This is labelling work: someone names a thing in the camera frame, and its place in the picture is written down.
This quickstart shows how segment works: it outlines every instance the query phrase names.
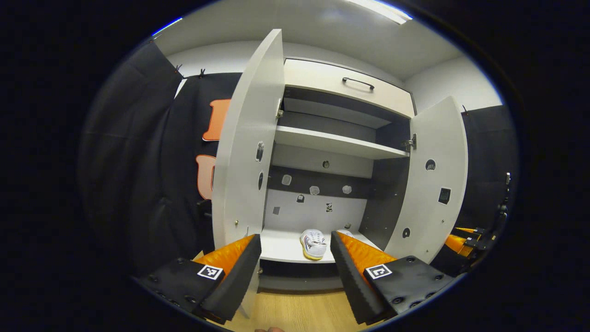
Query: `ceiling light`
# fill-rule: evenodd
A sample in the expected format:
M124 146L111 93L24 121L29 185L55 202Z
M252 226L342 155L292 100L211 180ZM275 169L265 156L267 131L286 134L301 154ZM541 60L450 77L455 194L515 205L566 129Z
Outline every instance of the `ceiling light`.
M346 0L346 1L352 2L352 3L357 4L359 6L363 6L367 9L370 9L377 14L381 14L381 15L389 18L390 20L392 20L393 22L396 22L397 24L404 24L407 21L412 19L408 14L402 12L401 10L399 10L395 7L392 7L388 4L384 4L383 2L376 1L376 0Z
M155 36L156 34L159 34L159 33L160 33L162 30L164 30L165 28L168 28L168 27L170 27L172 24L174 24L174 23L176 23L176 22L179 22L180 20L182 20L182 17L181 17L181 18L179 18L179 19L177 19L176 21L174 21L174 22L172 22L172 23L168 24L167 26L165 26L165 27L161 28L160 30L158 30L158 31L154 32L154 33L153 33L153 35L152 35L152 37L153 37L153 36Z

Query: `orange letter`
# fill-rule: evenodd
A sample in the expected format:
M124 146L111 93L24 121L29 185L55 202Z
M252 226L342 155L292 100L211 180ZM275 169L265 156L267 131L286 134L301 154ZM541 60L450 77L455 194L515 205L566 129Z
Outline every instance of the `orange letter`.
M213 100L209 105L213 108L211 111L211 120L209 120L209 129L203 134L203 141L219 141L221 128L225 121L225 114L230 108L231 99Z
M196 156L198 170L196 172L196 188L199 195L210 200L213 193L213 170L215 169L215 157L200 154Z

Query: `sneaker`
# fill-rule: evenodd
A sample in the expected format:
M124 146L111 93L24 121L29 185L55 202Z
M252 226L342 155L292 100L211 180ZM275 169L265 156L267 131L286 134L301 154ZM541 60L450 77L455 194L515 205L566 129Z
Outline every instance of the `sneaker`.
M324 234L317 229L306 229L299 238L303 246L303 255L306 258L318 261L326 253L326 238Z
M337 230L337 232L340 232L340 233L342 233L344 235L348 235L348 236L352 237L353 239L355 238L354 235L349 230L339 229L339 230Z

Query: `drawer handle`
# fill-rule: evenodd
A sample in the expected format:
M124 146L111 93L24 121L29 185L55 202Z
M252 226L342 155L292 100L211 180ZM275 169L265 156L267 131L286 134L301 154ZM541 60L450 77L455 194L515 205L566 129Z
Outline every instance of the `drawer handle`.
M369 86L369 89L371 89L371 90L373 90L375 88L374 86L372 86L369 83L365 83L365 82L362 82L362 81L359 81L359 80L349 79L348 77L343 77L342 78L342 82L344 82L344 83L346 83L346 81L348 81L348 80L359 82L359 83L363 83L363 84L367 84Z

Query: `open cabinet door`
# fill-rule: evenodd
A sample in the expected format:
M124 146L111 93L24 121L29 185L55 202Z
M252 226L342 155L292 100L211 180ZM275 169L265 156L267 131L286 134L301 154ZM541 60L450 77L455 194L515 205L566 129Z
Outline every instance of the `open cabinet door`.
M262 231L268 168L285 89L283 38L272 30L250 58L231 97L217 148L212 193L218 249ZM238 311L249 316L258 269Z
M430 264L451 233L467 183L467 137L461 111L449 96L410 120L416 147L408 186L385 252Z

